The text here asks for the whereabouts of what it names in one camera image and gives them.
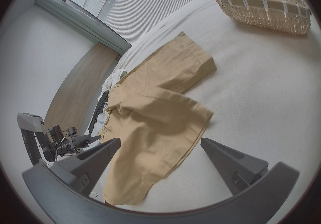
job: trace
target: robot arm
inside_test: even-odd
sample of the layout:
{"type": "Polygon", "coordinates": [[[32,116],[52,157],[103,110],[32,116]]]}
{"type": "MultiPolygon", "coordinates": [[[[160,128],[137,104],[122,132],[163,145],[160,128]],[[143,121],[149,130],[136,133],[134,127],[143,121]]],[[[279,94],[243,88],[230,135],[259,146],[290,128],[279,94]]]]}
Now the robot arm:
{"type": "Polygon", "coordinates": [[[64,136],[59,125],[56,125],[49,129],[49,133],[54,140],[51,141],[42,117],[18,113],[17,122],[32,165],[36,165],[41,159],[36,138],[42,148],[44,157],[49,162],[54,162],[58,155],[78,153],[77,149],[88,147],[88,144],[101,138],[101,136],[91,137],[90,135],[78,136],[74,127],[67,129],[68,138],[66,138],[67,135],[64,136]]]}

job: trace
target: white mattress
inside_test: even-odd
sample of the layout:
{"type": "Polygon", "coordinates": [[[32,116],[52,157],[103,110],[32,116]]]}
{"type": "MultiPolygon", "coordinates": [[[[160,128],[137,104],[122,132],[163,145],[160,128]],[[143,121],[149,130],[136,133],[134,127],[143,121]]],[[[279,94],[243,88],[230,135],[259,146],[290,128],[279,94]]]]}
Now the white mattress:
{"type": "MultiPolygon", "coordinates": [[[[293,37],[232,21],[215,0],[193,0],[145,34],[116,67],[129,72],[181,31],[212,55],[217,71],[186,93],[214,112],[203,137],[264,159],[269,169],[283,161],[300,171],[294,189],[269,223],[279,221],[295,205],[321,161],[321,32],[314,17],[311,22],[307,37],[293,37]]],[[[101,115],[93,135],[103,122],[101,115]]],[[[198,143],[141,203],[119,207],[181,211],[230,196],[198,143]]]]}

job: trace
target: woven basket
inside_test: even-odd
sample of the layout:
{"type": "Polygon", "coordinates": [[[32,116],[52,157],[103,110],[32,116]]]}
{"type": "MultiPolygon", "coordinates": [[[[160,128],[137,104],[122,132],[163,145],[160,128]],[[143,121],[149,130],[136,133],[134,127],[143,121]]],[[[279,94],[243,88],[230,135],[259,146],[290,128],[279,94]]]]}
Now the woven basket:
{"type": "Polygon", "coordinates": [[[303,0],[215,0],[230,18],[293,35],[310,30],[310,9],[303,0]]]}

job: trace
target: khaki pants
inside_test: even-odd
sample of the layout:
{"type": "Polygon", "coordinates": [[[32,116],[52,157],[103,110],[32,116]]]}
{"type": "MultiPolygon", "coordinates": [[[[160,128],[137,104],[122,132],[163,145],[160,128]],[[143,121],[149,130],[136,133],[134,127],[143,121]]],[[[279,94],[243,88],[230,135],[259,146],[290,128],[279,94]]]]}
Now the khaki pants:
{"type": "Polygon", "coordinates": [[[216,66],[213,58],[180,33],[152,53],[110,91],[111,114],[101,142],[120,137],[103,188],[111,205],[137,204],[194,148],[213,113],[181,93],[216,66]]]}

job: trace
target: wooden headboard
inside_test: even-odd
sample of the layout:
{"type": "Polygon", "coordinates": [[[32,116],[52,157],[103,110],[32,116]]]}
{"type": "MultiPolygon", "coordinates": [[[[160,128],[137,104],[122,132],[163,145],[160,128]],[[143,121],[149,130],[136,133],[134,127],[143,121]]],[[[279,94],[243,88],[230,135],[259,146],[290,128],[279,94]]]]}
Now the wooden headboard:
{"type": "Polygon", "coordinates": [[[80,59],[50,104],[44,121],[47,129],[58,124],[61,130],[80,129],[93,94],[116,56],[117,52],[99,42],[80,59]]]}

